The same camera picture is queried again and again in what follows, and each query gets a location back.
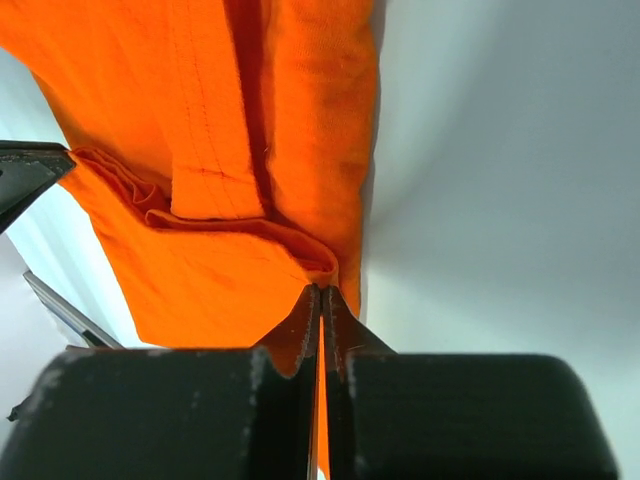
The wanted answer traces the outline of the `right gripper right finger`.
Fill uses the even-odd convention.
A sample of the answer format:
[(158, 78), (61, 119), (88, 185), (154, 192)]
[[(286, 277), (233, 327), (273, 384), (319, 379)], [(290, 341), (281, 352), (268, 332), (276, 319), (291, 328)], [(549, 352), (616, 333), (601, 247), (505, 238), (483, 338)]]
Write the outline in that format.
[(323, 290), (322, 315), (330, 477), (353, 479), (355, 434), (348, 360), (353, 355), (394, 351), (352, 314), (336, 286)]

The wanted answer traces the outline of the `orange t shirt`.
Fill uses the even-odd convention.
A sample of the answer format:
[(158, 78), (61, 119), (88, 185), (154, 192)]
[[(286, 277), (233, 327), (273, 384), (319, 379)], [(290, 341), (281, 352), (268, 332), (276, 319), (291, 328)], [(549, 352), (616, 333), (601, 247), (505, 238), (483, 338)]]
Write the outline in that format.
[(258, 342), (321, 291), (360, 309), (378, 57), (370, 1), (5, 1), (143, 350), (58, 356), (5, 479), (260, 479)]

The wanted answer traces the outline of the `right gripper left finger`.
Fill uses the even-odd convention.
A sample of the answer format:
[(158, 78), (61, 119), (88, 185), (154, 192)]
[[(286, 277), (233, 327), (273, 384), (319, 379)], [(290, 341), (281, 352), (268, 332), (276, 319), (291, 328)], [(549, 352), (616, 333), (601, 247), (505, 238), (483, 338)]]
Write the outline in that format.
[(321, 291), (302, 290), (291, 312), (259, 342), (265, 355), (254, 423), (260, 479), (315, 479)]

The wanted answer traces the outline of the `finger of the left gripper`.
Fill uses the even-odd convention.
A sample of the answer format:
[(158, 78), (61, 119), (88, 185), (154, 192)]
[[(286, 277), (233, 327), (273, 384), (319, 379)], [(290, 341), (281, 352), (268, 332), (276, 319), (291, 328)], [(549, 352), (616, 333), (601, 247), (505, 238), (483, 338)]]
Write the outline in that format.
[(76, 163), (63, 145), (1, 141), (1, 233), (41, 195), (69, 174)]

